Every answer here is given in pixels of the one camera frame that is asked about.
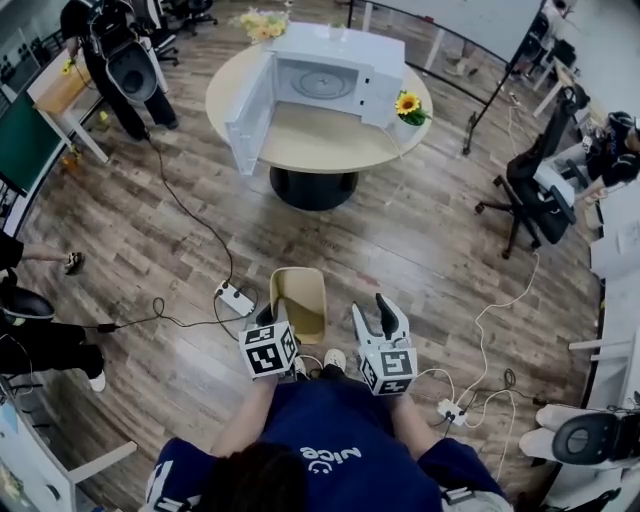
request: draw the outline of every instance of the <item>white microwave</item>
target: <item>white microwave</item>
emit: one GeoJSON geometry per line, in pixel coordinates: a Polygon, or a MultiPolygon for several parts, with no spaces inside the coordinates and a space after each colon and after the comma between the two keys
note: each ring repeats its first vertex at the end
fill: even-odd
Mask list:
{"type": "Polygon", "coordinates": [[[387,128],[404,79],[404,42],[326,25],[291,23],[263,51],[227,113],[238,170],[252,174],[279,101],[357,115],[387,128]]]}

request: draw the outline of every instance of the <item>black cable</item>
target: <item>black cable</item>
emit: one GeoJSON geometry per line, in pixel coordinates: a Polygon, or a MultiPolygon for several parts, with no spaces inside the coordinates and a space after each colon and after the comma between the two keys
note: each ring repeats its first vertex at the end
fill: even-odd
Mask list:
{"type": "Polygon", "coordinates": [[[87,81],[84,79],[84,77],[82,76],[82,73],[80,73],[80,68],[79,68],[79,67],[78,67],[78,65],[76,64],[76,61],[75,61],[75,60],[72,60],[71,62],[73,62],[73,65],[75,66],[76,71],[78,72],[78,75],[80,75],[80,79],[82,80],[82,83],[84,84],[84,86],[85,86],[87,89],[91,89],[92,91],[97,91],[98,89],[96,89],[95,87],[91,87],[91,86],[87,83],[87,81]]]}
{"type": "Polygon", "coordinates": [[[162,320],[169,320],[170,322],[173,322],[175,325],[177,325],[182,329],[188,329],[190,327],[196,327],[198,325],[222,325],[227,322],[235,322],[236,320],[242,320],[244,318],[247,318],[249,317],[249,315],[251,315],[251,313],[253,313],[253,311],[251,311],[250,313],[243,316],[227,318],[225,320],[218,319],[216,322],[194,322],[192,324],[185,324],[182,320],[179,320],[172,316],[165,315],[164,306],[165,306],[164,299],[162,297],[156,297],[155,299],[153,299],[153,304],[152,304],[153,312],[155,313],[153,316],[150,316],[147,318],[141,318],[140,320],[133,320],[132,322],[127,322],[126,324],[122,324],[122,325],[116,325],[115,323],[111,323],[111,324],[100,324],[100,325],[83,325],[81,327],[85,329],[96,329],[101,334],[107,334],[107,333],[115,332],[119,329],[124,329],[125,327],[131,327],[132,325],[137,325],[145,322],[151,322],[153,320],[162,319],[162,320]]]}
{"type": "Polygon", "coordinates": [[[213,233],[213,236],[215,236],[218,241],[222,244],[222,247],[224,247],[224,250],[227,253],[227,256],[229,258],[229,276],[226,279],[226,282],[229,283],[231,281],[231,278],[233,277],[233,256],[231,254],[231,251],[229,251],[229,248],[227,247],[227,244],[224,242],[224,240],[222,239],[222,237],[218,234],[218,232],[213,229],[209,224],[207,224],[205,221],[203,221],[202,219],[200,219],[198,216],[194,215],[193,213],[191,213],[189,211],[189,209],[182,204],[182,202],[180,201],[180,199],[178,199],[178,196],[176,195],[176,193],[173,191],[173,189],[169,186],[169,183],[167,182],[167,177],[164,174],[164,164],[162,161],[162,153],[160,152],[160,149],[158,149],[156,147],[156,145],[151,142],[151,137],[149,137],[149,135],[147,135],[147,142],[149,142],[149,145],[155,149],[156,153],[158,153],[158,160],[160,161],[160,177],[162,178],[162,183],[164,184],[164,186],[166,187],[166,189],[169,191],[169,193],[173,196],[173,198],[175,199],[176,203],[178,203],[178,205],[180,206],[180,208],[182,208],[182,210],[189,216],[191,217],[193,220],[195,220],[198,224],[204,226],[205,228],[207,228],[209,231],[211,231],[211,233],[213,233]]]}

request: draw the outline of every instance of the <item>shoe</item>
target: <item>shoe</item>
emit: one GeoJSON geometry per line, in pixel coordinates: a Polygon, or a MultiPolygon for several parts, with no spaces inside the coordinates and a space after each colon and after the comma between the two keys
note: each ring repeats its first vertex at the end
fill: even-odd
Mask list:
{"type": "Polygon", "coordinates": [[[347,356],[344,355],[342,350],[331,348],[327,350],[327,353],[324,355],[325,368],[329,364],[337,366],[344,372],[347,369],[347,356]]]}
{"type": "Polygon", "coordinates": [[[75,276],[82,270],[84,265],[84,254],[81,252],[69,253],[69,263],[64,266],[64,271],[68,276],[75,276]]]}
{"type": "Polygon", "coordinates": [[[89,379],[89,384],[91,385],[91,389],[96,393],[103,392],[104,388],[107,387],[107,377],[105,376],[104,371],[102,371],[95,379],[89,379]]]}
{"type": "Polygon", "coordinates": [[[304,360],[300,357],[297,356],[294,360],[293,360],[293,369],[296,373],[296,375],[298,373],[301,373],[302,375],[304,375],[305,377],[309,377],[307,375],[307,366],[304,364],[304,360]]]}
{"type": "Polygon", "coordinates": [[[444,68],[444,72],[448,75],[463,77],[467,74],[466,59],[460,59],[454,68],[444,68]]]}

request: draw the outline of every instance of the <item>white cable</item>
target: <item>white cable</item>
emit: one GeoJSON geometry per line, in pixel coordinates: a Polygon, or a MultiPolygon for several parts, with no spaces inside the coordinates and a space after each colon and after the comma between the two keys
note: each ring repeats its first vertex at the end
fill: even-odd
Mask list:
{"type": "Polygon", "coordinates": [[[13,336],[9,335],[9,334],[3,334],[2,336],[0,336],[0,341],[2,341],[5,338],[11,338],[15,343],[17,343],[20,348],[22,349],[22,351],[24,352],[24,355],[27,356],[27,359],[29,360],[29,379],[31,380],[31,389],[29,391],[25,391],[24,393],[20,393],[20,394],[14,394],[14,398],[19,397],[19,396],[25,396],[25,395],[29,395],[30,393],[33,392],[33,363],[31,362],[31,358],[29,357],[29,353],[26,351],[26,349],[24,348],[24,346],[22,345],[22,343],[20,343],[18,340],[16,340],[13,336]]]}
{"type": "Polygon", "coordinates": [[[509,398],[511,398],[511,407],[513,408],[513,416],[511,416],[511,425],[509,425],[509,432],[507,432],[507,440],[504,442],[504,450],[502,451],[500,466],[498,466],[498,474],[496,476],[496,482],[500,480],[500,474],[502,473],[502,465],[504,464],[504,459],[507,456],[507,449],[509,448],[509,440],[511,439],[511,432],[513,431],[513,425],[516,422],[516,402],[513,399],[513,393],[511,393],[511,391],[509,391],[508,389],[496,391],[495,393],[489,395],[489,397],[485,400],[484,408],[482,409],[482,418],[480,418],[480,421],[478,423],[476,423],[475,425],[469,425],[469,422],[466,419],[464,420],[464,424],[467,427],[478,428],[480,425],[482,425],[482,422],[484,421],[484,417],[487,412],[487,404],[489,403],[489,400],[491,400],[494,396],[499,395],[500,393],[506,393],[509,395],[509,398]]]}
{"type": "Polygon", "coordinates": [[[420,372],[416,377],[416,380],[422,377],[425,373],[429,372],[442,372],[447,376],[447,378],[449,379],[449,384],[451,384],[451,401],[453,402],[456,399],[456,390],[453,387],[453,379],[451,378],[451,375],[449,375],[449,372],[447,370],[443,370],[442,368],[429,368],[428,370],[420,372]]]}
{"type": "Polygon", "coordinates": [[[515,299],[507,302],[506,304],[491,304],[491,305],[487,306],[486,308],[484,308],[482,310],[482,313],[480,313],[476,317],[474,322],[480,328],[480,351],[482,352],[482,359],[484,360],[484,372],[482,372],[482,375],[480,376],[480,378],[478,380],[476,380],[467,389],[465,389],[465,391],[462,393],[462,395],[460,395],[460,398],[458,398],[458,401],[456,402],[456,405],[460,406],[460,402],[465,397],[465,395],[469,391],[471,391],[474,387],[476,387],[482,381],[482,379],[485,378],[485,376],[487,375],[487,372],[489,371],[489,363],[487,362],[487,354],[486,354],[486,352],[484,350],[484,329],[482,328],[482,325],[480,325],[480,322],[479,322],[480,318],[482,318],[482,315],[484,315],[491,308],[508,308],[509,306],[512,306],[513,304],[518,302],[520,299],[522,299],[527,293],[529,293],[529,290],[531,290],[531,285],[533,284],[533,279],[536,277],[536,273],[538,272],[538,267],[540,266],[540,255],[537,252],[535,252],[534,255],[536,257],[536,266],[533,269],[533,274],[531,274],[531,280],[529,281],[529,284],[527,285],[526,290],[524,292],[522,292],[518,297],[516,297],[515,299]]]}
{"type": "Polygon", "coordinates": [[[404,160],[404,156],[402,155],[402,151],[400,151],[400,148],[398,147],[398,145],[396,144],[395,139],[389,134],[389,132],[387,130],[385,130],[384,128],[382,128],[382,126],[380,127],[380,129],[384,132],[384,134],[389,137],[389,139],[391,140],[391,143],[393,144],[393,147],[396,149],[396,153],[398,154],[398,157],[400,158],[400,160],[404,160]]]}
{"type": "Polygon", "coordinates": [[[311,359],[311,360],[315,361],[316,363],[318,363],[318,366],[320,367],[321,370],[324,368],[324,365],[320,362],[320,360],[315,358],[315,357],[313,357],[313,356],[299,355],[298,357],[300,357],[302,359],[311,359]]]}

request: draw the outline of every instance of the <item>white sneaker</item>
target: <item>white sneaker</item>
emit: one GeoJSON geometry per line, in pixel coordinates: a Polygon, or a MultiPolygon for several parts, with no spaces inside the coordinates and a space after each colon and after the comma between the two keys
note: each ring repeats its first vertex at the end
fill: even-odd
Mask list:
{"type": "Polygon", "coordinates": [[[105,376],[104,371],[95,379],[89,379],[89,384],[91,385],[91,389],[96,393],[104,391],[104,388],[107,387],[107,377],[105,376]]]}
{"type": "Polygon", "coordinates": [[[296,374],[301,373],[305,377],[308,377],[307,365],[304,364],[304,359],[302,359],[300,356],[297,356],[293,360],[293,369],[295,370],[296,374]]]}
{"type": "Polygon", "coordinates": [[[326,367],[328,364],[337,366],[344,372],[347,369],[347,356],[344,355],[342,350],[331,348],[324,355],[324,366],[326,367]]]}

